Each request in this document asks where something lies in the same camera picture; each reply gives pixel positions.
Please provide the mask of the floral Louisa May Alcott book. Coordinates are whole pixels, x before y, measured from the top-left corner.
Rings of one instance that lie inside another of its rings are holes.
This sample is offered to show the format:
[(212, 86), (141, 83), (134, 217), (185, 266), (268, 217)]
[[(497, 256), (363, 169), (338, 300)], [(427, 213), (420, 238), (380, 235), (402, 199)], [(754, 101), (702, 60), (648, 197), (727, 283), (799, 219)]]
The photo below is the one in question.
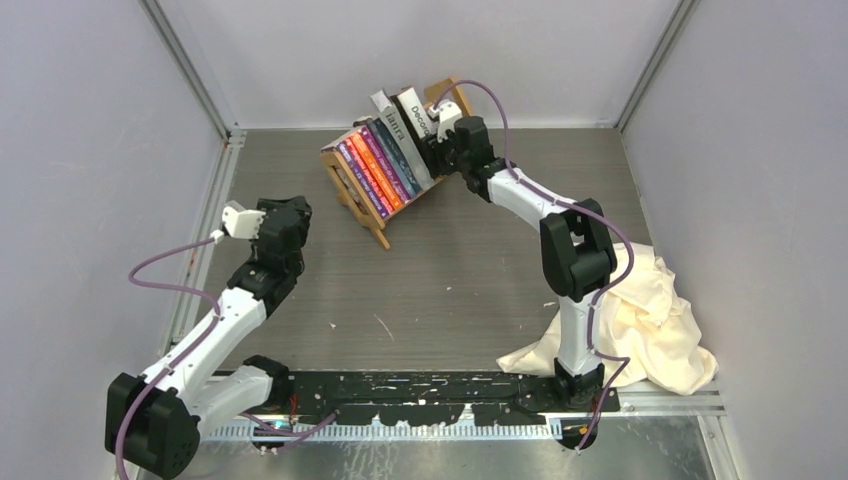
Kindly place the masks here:
[(388, 128), (380, 119), (369, 118), (367, 124), (377, 138), (387, 160), (392, 165), (395, 175), (402, 183), (407, 193), (408, 200), (414, 200), (422, 191), (422, 188), (410, 165), (406, 161), (405, 156), (400, 150), (400, 147), (397, 145)]

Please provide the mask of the blue Nineteen Eighty-Four book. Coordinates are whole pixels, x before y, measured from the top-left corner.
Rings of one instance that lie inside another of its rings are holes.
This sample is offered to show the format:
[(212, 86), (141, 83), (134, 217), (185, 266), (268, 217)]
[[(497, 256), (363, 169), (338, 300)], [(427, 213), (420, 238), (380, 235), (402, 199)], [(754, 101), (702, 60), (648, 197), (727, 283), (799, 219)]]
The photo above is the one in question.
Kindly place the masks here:
[(415, 197), (415, 190), (401, 169), (392, 144), (380, 129), (381, 123), (372, 117), (366, 117), (362, 127), (362, 136), (366, 140), (383, 175), (402, 204)]

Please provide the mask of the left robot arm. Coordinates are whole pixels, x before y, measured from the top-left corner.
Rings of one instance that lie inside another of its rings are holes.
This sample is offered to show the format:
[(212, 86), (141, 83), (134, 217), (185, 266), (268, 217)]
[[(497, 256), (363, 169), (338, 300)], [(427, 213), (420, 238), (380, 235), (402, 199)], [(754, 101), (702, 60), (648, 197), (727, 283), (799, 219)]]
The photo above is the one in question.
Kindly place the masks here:
[[(263, 355), (249, 357), (218, 382), (210, 379), (295, 288), (305, 269), (302, 250), (312, 214), (302, 195), (261, 198), (253, 208), (229, 201), (218, 228), (205, 239), (155, 255), (130, 271), (128, 279), (135, 286), (196, 295), (208, 301), (210, 309), (142, 373), (121, 373), (109, 385), (105, 448), (115, 458), (118, 478), (128, 478), (127, 467), (134, 465), (161, 479), (174, 479), (214, 430), (251, 409), (277, 413), (290, 404), (294, 385), (289, 368)], [(219, 296), (138, 277), (157, 261), (228, 239), (248, 242), (250, 255)]]

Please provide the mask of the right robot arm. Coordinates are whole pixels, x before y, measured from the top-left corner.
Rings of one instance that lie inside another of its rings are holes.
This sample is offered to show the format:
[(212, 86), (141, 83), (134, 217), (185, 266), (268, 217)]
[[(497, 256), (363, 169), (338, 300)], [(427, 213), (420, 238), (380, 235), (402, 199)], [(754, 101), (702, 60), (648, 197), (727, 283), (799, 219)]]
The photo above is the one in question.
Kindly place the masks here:
[(605, 367), (593, 343), (595, 316), (617, 268), (599, 203), (555, 194), (497, 156), (479, 116), (460, 118), (443, 136), (427, 135), (422, 146), (431, 175), (460, 173), (470, 192), (537, 230), (542, 272), (559, 300), (560, 343), (552, 374), (556, 400), (567, 410), (582, 409), (604, 385)]

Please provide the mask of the white Decorate Furniture book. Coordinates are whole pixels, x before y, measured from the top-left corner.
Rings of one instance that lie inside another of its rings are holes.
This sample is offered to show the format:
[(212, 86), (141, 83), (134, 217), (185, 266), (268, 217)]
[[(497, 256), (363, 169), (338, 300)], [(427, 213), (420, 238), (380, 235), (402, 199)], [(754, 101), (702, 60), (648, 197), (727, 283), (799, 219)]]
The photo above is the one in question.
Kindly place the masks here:
[(437, 166), (435, 154), (433, 148), (428, 143), (428, 138), (432, 135), (433, 123), (429, 119), (416, 90), (413, 87), (406, 87), (396, 95), (396, 100), (408, 119), (410, 130), (413, 131), (414, 141), (430, 176), (433, 179), (439, 178), (441, 174)]

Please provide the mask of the red Treehouse book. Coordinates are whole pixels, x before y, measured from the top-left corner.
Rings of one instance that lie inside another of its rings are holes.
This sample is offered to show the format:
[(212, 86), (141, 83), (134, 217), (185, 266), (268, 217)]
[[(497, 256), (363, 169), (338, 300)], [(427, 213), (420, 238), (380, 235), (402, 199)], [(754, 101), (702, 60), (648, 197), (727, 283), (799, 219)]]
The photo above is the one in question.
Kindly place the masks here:
[(391, 204), (383, 194), (380, 189), (378, 183), (376, 182), (374, 176), (368, 169), (364, 159), (360, 155), (358, 149), (355, 147), (354, 143), (350, 139), (346, 139), (344, 141), (345, 147), (347, 151), (351, 154), (354, 162), (358, 168), (359, 173), (363, 177), (363, 184), (365, 185), (366, 193), (369, 196), (372, 204), (378, 211), (378, 214), (382, 219), (385, 219), (392, 212)]

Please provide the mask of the magenta paperback book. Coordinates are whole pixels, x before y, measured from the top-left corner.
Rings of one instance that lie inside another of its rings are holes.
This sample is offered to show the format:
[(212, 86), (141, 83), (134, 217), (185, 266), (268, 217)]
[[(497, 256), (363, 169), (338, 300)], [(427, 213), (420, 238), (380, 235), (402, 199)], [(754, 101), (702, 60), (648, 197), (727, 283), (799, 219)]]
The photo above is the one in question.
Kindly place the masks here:
[(397, 183), (396, 175), (381, 147), (378, 145), (376, 137), (367, 126), (359, 127), (357, 129), (357, 136), (367, 149), (367, 153), (363, 153), (363, 156), (367, 158), (369, 168), (372, 170), (372, 174), (375, 176), (392, 209), (396, 211), (402, 208), (409, 197), (403, 186), (395, 186)]

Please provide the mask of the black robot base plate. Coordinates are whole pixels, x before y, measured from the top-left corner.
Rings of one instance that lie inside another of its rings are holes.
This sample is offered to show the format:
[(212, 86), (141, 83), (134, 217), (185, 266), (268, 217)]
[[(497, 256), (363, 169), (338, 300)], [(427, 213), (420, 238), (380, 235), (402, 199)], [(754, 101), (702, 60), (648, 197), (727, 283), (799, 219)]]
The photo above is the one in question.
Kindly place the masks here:
[(249, 414), (315, 425), (449, 426), (468, 411), (476, 426), (540, 425), (547, 416), (620, 408), (615, 390), (568, 396), (562, 380), (495, 371), (290, 370), (282, 390)]

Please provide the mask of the stack of grey magazines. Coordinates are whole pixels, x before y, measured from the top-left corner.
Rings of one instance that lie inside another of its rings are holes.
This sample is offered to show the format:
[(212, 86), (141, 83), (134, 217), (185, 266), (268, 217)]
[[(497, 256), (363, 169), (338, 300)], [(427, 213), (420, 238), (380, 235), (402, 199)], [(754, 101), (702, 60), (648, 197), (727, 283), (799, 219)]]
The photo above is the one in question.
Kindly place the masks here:
[(384, 90), (379, 90), (371, 95), (379, 116), (392, 135), (395, 143), (403, 153), (407, 164), (415, 175), (415, 178), (423, 191), (429, 190), (435, 184), (433, 178), (425, 165), (419, 148), (413, 137), (413, 130), (408, 125), (400, 104), (392, 100)]

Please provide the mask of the orange 78-Storey Treehouse book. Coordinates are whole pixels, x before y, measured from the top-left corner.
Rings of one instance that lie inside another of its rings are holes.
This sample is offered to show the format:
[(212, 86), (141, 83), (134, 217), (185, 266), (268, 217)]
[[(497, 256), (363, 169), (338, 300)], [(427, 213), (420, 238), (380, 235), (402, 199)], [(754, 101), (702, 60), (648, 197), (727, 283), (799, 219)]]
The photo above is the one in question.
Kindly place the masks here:
[(351, 140), (353, 141), (355, 147), (358, 149), (360, 155), (364, 159), (368, 169), (374, 176), (383, 194), (391, 204), (392, 212), (390, 214), (393, 214), (399, 207), (402, 206), (400, 197), (397, 195), (396, 191), (391, 186), (387, 176), (385, 175), (382, 168), (379, 166), (374, 153), (364, 140), (362, 134), (359, 132), (352, 134)]

